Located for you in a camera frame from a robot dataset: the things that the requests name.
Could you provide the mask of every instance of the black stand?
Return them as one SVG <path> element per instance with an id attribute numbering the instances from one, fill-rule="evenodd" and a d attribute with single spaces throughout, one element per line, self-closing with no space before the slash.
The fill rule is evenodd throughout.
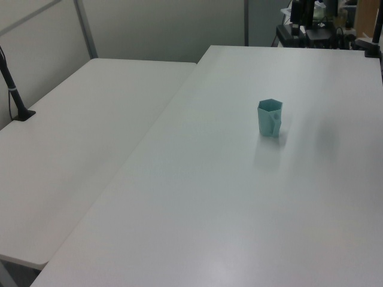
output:
<path id="1" fill-rule="evenodd" d="M 5 55 L 4 55 L 4 52 L 2 51 L 1 46 L 0 46 L 0 70 L 1 70 L 2 76 L 4 77 L 5 82 L 7 83 L 8 90 L 12 95 L 13 101 L 17 107 L 18 115 L 14 117 L 13 119 L 16 121 L 26 121 L 28 118 L 36 114 L 36 112 L 28 111 L 27 108 L 25 108 L 22 98 L 20 97 L 19 92 L 17 91 L 16 85 L 14 84 L 14 81 L 12 79 L 11 73 L 8 70 L 7 60 L 5 58 Z"/>
<path id="2" fill-rule="evenodd" d="M 367 58 L 379 58 L 382 60 L 382 52 L 379 46 L 379 40 L 382 33 L 383 26 L 383 0 L 380 1 L 378 18 L 376 19 L 375 30 L 372 37 L 372 43 L 356 40 L 355 44 L 359 47 L 366 48 L 364 56 Z"/>

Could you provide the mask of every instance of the desk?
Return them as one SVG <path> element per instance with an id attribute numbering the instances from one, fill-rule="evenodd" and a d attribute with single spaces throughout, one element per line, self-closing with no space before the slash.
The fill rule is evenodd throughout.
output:
<path id="1" fill-rule="evenodd" d="M 0 131 L 0 259 L 43 268 L 192 63 L 92 60 Z"/>
<path id="2" fill-rule="evenodd" d="M 382 106 L 363 52 L 211 47 L 33 287 L 382 286 Z"/>

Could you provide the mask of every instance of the stand base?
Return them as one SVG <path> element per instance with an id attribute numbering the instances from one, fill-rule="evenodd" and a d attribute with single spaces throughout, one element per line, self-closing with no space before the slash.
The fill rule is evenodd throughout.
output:
<path id="1" fill-rule="evenodd" d="M 22 117 L 20 117 L 19 115 L 16 115 L 13 120 L 14 121 L 26 121 L 28 118 L 30 118 L 31 116 L 33 116 L 34 114 L 36 114 L 35 111 L 30 111 L 28 110 L 27 113 L 23 114 Z"/>
<path id="2" fill-rule="evenodd" d="M 377 59 L 382 59 L 382 52 L 378 52 L 378 54 L 372 54 L 369 50 L 364 51 L 364 56 L 366 58 L 377 58 Z"/>

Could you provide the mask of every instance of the cup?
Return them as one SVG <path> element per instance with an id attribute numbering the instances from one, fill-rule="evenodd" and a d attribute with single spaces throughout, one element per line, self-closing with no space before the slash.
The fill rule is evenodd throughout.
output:
<path id="1" fill-rule="evenodd" d="M 277 100 L 261 100 L 258 106 L 259 132 L 263 136 L 277 138 L 281 128 L 282 102 Z"/>

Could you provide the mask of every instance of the floor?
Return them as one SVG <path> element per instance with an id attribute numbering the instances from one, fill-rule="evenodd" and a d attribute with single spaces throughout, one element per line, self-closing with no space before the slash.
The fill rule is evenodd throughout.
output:
<path id="1" fill-rule="evenodd" d="M 39 270 L 0 261 L 0 287 L 30 287 Z"/>

